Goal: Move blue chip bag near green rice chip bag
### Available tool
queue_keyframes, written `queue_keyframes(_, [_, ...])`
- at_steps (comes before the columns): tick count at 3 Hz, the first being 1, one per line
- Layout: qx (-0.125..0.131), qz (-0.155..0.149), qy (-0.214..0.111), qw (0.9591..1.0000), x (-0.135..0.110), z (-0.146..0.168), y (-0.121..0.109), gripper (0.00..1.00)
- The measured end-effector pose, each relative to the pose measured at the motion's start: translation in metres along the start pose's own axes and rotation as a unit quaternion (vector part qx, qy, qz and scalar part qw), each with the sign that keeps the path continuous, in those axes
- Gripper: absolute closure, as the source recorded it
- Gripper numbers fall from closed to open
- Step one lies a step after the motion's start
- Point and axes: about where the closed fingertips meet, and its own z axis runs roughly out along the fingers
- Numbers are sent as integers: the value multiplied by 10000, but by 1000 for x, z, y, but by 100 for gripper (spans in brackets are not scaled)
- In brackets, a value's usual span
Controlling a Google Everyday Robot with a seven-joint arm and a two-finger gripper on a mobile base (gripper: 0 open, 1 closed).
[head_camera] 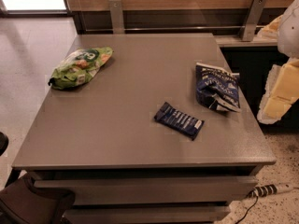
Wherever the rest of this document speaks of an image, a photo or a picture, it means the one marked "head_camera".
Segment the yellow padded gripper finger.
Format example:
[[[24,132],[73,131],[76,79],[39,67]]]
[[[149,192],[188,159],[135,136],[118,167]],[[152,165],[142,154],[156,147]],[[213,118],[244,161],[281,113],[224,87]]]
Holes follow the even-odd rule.
[[[262,124],[274,124],[281,120],[298,99],[299,60],[289,59],[282,66],[274,64],[266,80],[258,121]]]

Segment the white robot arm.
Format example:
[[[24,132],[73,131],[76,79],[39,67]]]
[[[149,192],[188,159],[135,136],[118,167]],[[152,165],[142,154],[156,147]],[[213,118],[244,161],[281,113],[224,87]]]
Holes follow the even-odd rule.
[[[278,51],[289,58],[282,66],[272,66],[259,105],[257,120],[274,124],[299,99],[299,0],[261,29],[258,37],[276,39]]]

